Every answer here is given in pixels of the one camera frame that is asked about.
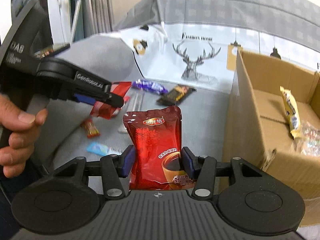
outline antler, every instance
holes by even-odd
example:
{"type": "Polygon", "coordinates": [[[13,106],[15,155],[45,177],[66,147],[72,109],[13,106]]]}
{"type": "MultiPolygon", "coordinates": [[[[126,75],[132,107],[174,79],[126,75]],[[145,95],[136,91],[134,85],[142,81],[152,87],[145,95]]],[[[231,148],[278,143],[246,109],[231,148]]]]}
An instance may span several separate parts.
{"type": "Polygon", "coordinates": [[[208,56],[206,56],[206,52],[205,52],[205,49],[203,50],[203,55],[199,56],[198,59],[195,61],[195,63],[199,63],[199,64],[203,64],[203,62],[207,59],[211,59],[211,58],[214,58],[216,57],[220,50],[221,50],[221,47],[219,48],[218,52],[215,53],[214,52],[214,47],[211,46],[210,42],[209,42],[209,45],[210,47],[212,48],[211,52],[208,54],[208,56]]]}
{"type": "Polygon", "coordinates": [[[187,61],[189,61],[189,56],[188,56],[188,54],[187,54],[187,48],[184,50],[183,53],[182,53],[181,50],[180,50],[180,45],[181,45],[182,43],[184,43],[184,41],[181,42],[179,45],[177,45],[176,48],[174,47],[174,44],[172,44],[172,46],[173,46],[174,51],[175,51],[179,56],[181,56],[181,57],[183,58],[183,61],[184,61],[184,62],[187,62],[187,61]]]}

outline black snack package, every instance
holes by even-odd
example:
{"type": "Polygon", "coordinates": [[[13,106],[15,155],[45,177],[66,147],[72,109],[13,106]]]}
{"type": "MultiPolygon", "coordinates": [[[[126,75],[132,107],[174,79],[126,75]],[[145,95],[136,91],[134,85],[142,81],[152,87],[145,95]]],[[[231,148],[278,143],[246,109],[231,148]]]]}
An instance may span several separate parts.
{"type": "Polygon", "coordinates": [[[162,95],[157,103],[163,106],[177,106],[194,91],[196,91],[194,88],[177,85],[169,93],[162,95]]]}

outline black circular disc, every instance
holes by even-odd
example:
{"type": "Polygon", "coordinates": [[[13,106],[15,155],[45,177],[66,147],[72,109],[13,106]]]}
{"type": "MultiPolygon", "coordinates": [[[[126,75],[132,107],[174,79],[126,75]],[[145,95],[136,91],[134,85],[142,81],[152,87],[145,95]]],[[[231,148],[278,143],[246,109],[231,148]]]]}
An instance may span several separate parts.
{"type": "Polygon", "coordinates": [[[300,195],[278,180],[268,178],[236,182],[221,192],[217,207],[235,228],[261,236],[296,230],[304,215],[300,195]]]}
{"type": "Polygon", "coordinates": [[[54,178],[19,192],[11,208],[15,219],[24,228],[55,235],[88,223],[99,207],[99,197],[91,188],[54,178]]]}

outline deer illustration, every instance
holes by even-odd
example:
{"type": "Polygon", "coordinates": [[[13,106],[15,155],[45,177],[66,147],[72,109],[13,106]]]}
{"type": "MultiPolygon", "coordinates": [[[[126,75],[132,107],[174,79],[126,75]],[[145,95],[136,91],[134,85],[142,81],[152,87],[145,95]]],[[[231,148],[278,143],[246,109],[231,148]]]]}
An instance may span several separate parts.
{"type": "Polygon", "coordinates": [[[177,45],[176,48],[174,47],[174,44],[172,44],[174,51],[179,56],[181,56],[183,62],[187,64],[187,67],[183,72],[181,78],[186,81],[196,81],[203,84],[210,84],[212,82],[217,81],[218,79],[214,76],[208,76],[208,75],[204,75],[202,73],[197,72],[197,67],[204,64],[205,60],[216,57],[219,54],[221,47],[219,48],[218,52],[215,53],[214,48],[211,46],[209,42],[209,45],[212,48],[211,52],[208,55],[206,55],[206,52],[204,49],[203,55],[199,56],[197,60],[192,61],[189,59],[189,55],[187,54],[187,49],[185,49],[184,52],[181,52],[180,45],[182,45],[183,43],[184,41],[181,42],[179,45],[177,45]]]}

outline small red and yellow candy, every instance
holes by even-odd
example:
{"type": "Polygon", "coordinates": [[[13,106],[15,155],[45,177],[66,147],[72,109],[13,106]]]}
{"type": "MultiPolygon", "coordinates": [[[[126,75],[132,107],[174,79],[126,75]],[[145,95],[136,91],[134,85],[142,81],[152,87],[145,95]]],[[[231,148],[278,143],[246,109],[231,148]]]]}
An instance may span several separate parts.
{"type": "Polygon", "coordinates": [[[98,129],[93,124],[92,118],[88,118],[87,120],[83,121],[81,127],[86,129],[88,138],[100,136],[98,129]]]}

